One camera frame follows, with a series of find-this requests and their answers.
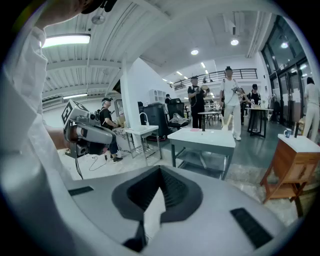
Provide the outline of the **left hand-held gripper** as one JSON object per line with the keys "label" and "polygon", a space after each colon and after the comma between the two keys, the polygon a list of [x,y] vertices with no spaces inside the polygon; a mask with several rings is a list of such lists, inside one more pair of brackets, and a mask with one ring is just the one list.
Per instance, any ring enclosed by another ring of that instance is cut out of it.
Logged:
{"label": "left hand-held gripper", "polygon": [[95,114],[72,99],[66,104],[61,119],[64,138],[70,145],[69,156],[74,159],[87,154],[100,155],[103,144],[110,145],[116,141],[112,130],[100,126]]}

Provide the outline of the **white sink with marble edge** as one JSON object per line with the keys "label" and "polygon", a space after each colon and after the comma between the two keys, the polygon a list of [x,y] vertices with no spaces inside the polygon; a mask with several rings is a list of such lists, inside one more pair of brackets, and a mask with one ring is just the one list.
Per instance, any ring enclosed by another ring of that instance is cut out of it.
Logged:
{"label": "white sink with marble edge", "polygon": [[152,133],[156,133],[158,128],[158,125],[140,125],[135,128],[125,128],[124,131],[129,134],[146,138],[151,136]]}

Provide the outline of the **rectangular ceiling lamp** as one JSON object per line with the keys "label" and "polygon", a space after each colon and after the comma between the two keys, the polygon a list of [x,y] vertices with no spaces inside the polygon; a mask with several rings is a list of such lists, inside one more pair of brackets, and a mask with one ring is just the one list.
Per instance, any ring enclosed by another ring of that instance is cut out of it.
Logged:
{"label": "rectangular ceiling lamp", "polygon": [[90,42],[90,34],[67,34],[47,37],[42,48],[49,48],[61,45],[88,44]]}

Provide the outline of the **white shelf cabinet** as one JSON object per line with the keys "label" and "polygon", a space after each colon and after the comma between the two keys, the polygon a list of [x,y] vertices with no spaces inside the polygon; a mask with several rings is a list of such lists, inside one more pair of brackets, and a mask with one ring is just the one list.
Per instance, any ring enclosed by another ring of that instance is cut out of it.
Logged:
{"label": "white shelf cabinet", "polygon": [[153,103],[164,103],[167,93],[165,91],[151,89],[149,91],[149,102]]}

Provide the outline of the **beige cloth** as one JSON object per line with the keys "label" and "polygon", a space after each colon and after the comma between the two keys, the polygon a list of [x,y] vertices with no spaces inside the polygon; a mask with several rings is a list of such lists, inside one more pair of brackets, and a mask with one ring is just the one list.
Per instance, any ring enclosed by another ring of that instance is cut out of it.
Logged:
{"label": "beige cloth", "polygon": [[172,124],[178,125],[180,127],[185,127],[189,124],[189,120],[180,116],[178,113],[174,113],[172,119],[170,120]]}

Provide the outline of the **glass entrance doors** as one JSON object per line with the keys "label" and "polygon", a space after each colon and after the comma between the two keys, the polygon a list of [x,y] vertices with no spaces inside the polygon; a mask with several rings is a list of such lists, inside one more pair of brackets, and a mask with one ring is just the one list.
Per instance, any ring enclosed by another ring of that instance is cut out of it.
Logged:
{"label": "glass entrance doors", "polygon": [[262,56],[271,84],[272,120],[292,128],[306,112],[304,89],[311,70],[293,29],[277,16],[268,36]]}

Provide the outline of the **black office chair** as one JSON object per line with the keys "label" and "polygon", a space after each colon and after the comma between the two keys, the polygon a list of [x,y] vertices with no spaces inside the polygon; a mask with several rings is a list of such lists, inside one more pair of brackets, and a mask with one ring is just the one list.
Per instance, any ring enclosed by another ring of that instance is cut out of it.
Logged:
{"label": "black office chair", "polygon": [[185,104],[183,102],[181,102],[181,100],[179,98],[175,98],[175,99],[171,99],[170,103],[167,104],[167,110],[168,110],[168,121],[167,121],[167,125],[170,128],[175,128],[177,130],[186,127],[180,127],[177,124],[173,124],[170,122],[170,120],[173,118],[173,114],[174,113],[178,113],[181,117],[186,118],[184,116],[184,107]]}

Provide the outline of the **brown wooden cabinet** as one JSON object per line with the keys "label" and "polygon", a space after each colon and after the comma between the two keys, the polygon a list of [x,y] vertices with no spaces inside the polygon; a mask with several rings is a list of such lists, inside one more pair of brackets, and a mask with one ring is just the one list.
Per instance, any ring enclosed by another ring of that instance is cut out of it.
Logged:
{"label": "brown wooden cabinet", "polygon": [[278,138],[272,161],[260,182],[266,191],[263,203],[273,199],[296,200],[319,162],[320,153],[295,152]]}

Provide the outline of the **round white table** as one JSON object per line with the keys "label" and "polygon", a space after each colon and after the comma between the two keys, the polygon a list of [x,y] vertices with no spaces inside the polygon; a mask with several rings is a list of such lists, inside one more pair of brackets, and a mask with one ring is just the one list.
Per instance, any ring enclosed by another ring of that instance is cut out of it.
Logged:
{"label": "round white table", "polygon": [[211,125],[210,120],[218,120],[219,122],[222,122],[221,120],[221,113],[219,111],[204,111],[205,112],[205,124]]}

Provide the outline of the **black balcony railing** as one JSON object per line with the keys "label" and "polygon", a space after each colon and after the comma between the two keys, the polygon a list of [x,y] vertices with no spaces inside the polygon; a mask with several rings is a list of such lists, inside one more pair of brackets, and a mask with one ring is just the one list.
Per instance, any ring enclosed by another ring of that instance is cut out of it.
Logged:
{"label": "black balcony railing", "polygon": [[[256,68],[234,69],[232,77],[235,78],[236,80],[257,79],[258,72]],[[216,72],[208,72],[208,73],[197,76],[199,86],[201,86],[202,84],[206,85],[209,83],[219,83],[224,78],[226,78],[226,72],[224,70],[216,71]],[[188,88],[192,86],[191,78],[184,78],[177,82],[170,83],[169,86],[174,91]]]}

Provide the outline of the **black framed table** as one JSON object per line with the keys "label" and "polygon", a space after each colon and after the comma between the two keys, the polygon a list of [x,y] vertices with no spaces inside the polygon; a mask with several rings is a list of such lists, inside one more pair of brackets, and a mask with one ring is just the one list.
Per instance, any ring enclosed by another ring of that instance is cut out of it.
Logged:
{"label": "black framed table", "polygon": [[[267,123],[269,121],[268,114],[272,112],[273,109],[261,108],[261,107],[247,107],[246,110],[249,111],[249,121],[247,132],[250,136],[258,136],[261,138],[266,138],[267,134]],[[256,123],[257,117],[259,117],[259,130],[254,131],[254,124]]]}

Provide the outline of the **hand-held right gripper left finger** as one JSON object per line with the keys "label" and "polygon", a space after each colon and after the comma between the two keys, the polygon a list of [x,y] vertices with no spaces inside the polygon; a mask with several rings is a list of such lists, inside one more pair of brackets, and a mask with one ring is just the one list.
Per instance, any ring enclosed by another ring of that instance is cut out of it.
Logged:
{"label": "hand-held right gripper left finger", "polygon": [[76,205],[93,224],[106,234],[112,241],[124,246],[127,241],[133,247],[145,239],[149,244],[160,231],[160,217],[162,214],[162,192],[158,188],[150,205],[142,211],[142,223],[124,218],[112,201],[113,190],[120,184],[131,180],[151,167],[142,167],[128,172],[111,176],[84,180],[67,181],[68,190],[90,187],[88,192],[77,193],[72,196]]}

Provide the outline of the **person's white shirt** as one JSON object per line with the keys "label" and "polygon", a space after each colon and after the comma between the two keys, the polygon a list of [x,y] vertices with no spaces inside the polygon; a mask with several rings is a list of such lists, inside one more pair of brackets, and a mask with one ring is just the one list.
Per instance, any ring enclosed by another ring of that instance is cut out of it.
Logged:
{"label": "person's white shirt", "polygon": [[28,166],[18,170],[21,173],[30,171],[28,178],[36,180],[23,181],[23,191],[19,194],[22,203],[19,205],[28,209],[20,215],[28,226],[28,232],[48,253],[75,256],[73,234],[65,223],[64,211],[59,208],[59,196],[66,200],[70,198],[65,182],[71,181],[72,177],[61,162],[43,119],[42,91],[47,76],[47,59],[42,53],[41,43],[45,40],[43,29],[31,28],[23,45],[13,52],[2,69],[26,109],[34,115],[27,127],[28,139],[22,147]]}

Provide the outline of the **person's left forearm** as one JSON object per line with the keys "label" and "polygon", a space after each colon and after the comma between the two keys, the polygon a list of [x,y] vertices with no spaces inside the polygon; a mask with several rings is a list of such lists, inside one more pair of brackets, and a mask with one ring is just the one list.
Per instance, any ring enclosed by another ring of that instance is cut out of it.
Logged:
{"label": "person's left forearm", "polygon": [[65,139],[64,131],[62,128],[55,128],[45,125],[45,129],[52,139],[57,150],[70,149],[70,143]]}

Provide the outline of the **grey metal sink stand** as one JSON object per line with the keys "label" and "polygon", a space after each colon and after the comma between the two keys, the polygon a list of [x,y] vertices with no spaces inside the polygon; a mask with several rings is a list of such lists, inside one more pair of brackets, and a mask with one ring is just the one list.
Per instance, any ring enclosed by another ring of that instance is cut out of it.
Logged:
{"label": "grey metal sink stand", "polygon": [[186,140],[179,140],[170,138],[171,144],[171,159],[172,166],[176,167],[176,159],[185,151],[185,149],[195,150],[199,154],[201,152],[210,152],[218,155],[224,156],[224,166],[223,170],[220,171],[220,180],[225,180],[231,160],[234,154],[236,143],[231,141],[231,143],[214,142],[212,143],[200,143],[200,142],[190,142]]}

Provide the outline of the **large black machine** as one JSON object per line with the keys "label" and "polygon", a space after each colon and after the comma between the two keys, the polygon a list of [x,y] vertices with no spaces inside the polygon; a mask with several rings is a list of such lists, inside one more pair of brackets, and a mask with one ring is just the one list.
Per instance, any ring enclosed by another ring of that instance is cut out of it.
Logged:
{"label": "large black machine", "polygon": [[158,135],[160,140],[166,140],[169,135],[168,118],[166,105],[163,103],[152,103],[149,105],[143,105],[138,102],[138,109],[140,113],[145,113],[140,116],[140,122],[142,125],[158,126]]}

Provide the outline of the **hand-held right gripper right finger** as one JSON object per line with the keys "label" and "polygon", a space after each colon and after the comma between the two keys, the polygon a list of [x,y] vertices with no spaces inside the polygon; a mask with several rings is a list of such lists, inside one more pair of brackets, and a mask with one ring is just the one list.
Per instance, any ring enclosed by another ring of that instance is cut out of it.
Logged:
{"label": "hand-held right gripper right finger", "polygon": [[[270,209],[225,181],[178,168],[174,171],[196,182],[203,200],[187,220],[161,226],[159,256],[272,256],[300,227],[299,220],[285,226]],[[238,208],[247,210],[273,239],[254,248],[231,214]]]}

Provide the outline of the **small white sink top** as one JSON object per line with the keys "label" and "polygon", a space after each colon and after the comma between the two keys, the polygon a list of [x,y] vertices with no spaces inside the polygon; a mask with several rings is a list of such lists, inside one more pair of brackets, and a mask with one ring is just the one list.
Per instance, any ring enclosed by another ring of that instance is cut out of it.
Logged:
{"label": "small white sink top", "polygon": [[278,134],[277,137],[297,153],[320,153],[320,146],[305,136],[290,136]]}

